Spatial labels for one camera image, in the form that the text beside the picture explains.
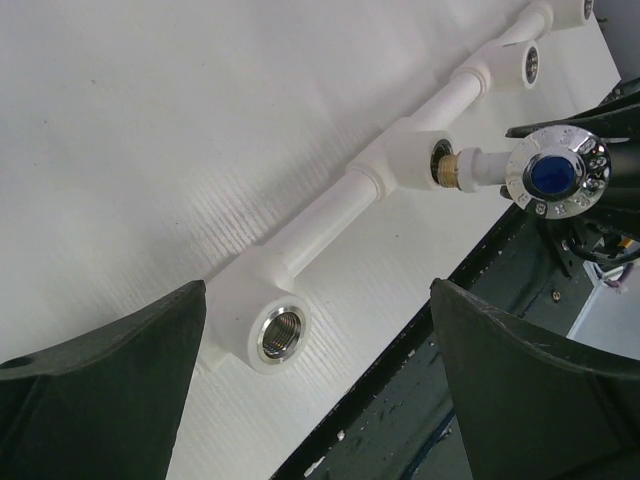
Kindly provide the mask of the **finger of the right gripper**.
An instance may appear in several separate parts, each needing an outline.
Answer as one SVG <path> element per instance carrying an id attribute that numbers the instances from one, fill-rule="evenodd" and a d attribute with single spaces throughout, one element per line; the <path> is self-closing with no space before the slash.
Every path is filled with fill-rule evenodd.
<path id="1" fill-rule="evenodd" d="M 639 79 L 619 83 L 595 108 L 574 116 L 512 127 L 507 138 L 522 139 L 542 128 L 566 125 L 584 129 L 602 139 L 639 139 Z"/>

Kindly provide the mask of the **white PVC pipe frame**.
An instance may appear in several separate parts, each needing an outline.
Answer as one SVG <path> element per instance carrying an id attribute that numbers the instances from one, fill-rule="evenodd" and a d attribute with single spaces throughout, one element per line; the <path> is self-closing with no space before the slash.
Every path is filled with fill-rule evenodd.
<path id="1" fill-rule="evenodd" d="M 474 192 L 512 185 L 506 154 L 456 154 L 448 126 L 497 89 L 527 90 L 540 72 L 538 42 L 586 25 L 589 1 L 534 1 L 500 37 L 485 43 L 413 115 L 401 118 L 347 166 L 345 174 L 265 244 L 241 253 L 207 284 L 198 364 L 216 369 L 234 356 L 269 375 L 291 365 L 310 335 L 308 304 L 296 277 L 371 204 L 397 188 Z"/>

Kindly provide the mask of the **white faucet with chrome knob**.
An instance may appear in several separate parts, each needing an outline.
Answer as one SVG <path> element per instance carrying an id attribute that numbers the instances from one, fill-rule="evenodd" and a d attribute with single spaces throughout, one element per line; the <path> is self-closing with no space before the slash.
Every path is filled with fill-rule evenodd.
<path id="1" fill-rule="evenodd" d="M 443 188 L 476 193 L 500 186 L 521 210 L 545 220 L 584 214 L 603 196 L 612 161 L 603 140 L 582 128 L 555 125 L 534 131 L 510 152 L 478 147 L 432 157 Z"/>

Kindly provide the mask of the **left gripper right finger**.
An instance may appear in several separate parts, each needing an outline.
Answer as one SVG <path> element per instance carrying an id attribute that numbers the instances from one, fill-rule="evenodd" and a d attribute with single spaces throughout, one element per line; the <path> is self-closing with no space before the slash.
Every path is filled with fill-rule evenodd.
<path id="1" fill-rule="evenodd" d="M 636 479 L 639 363 L 437 279 L 430 306 L 476 479 Z"/>

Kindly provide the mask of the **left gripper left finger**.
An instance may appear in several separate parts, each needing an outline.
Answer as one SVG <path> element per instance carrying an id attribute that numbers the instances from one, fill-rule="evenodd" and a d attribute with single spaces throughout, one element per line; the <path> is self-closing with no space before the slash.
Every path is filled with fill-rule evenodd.
<path id="1" fill-rule="evenodd" d="M 165 478 L 205 316 L 205 284 L 191 281 L 2 363 L 2 478 Z"/>

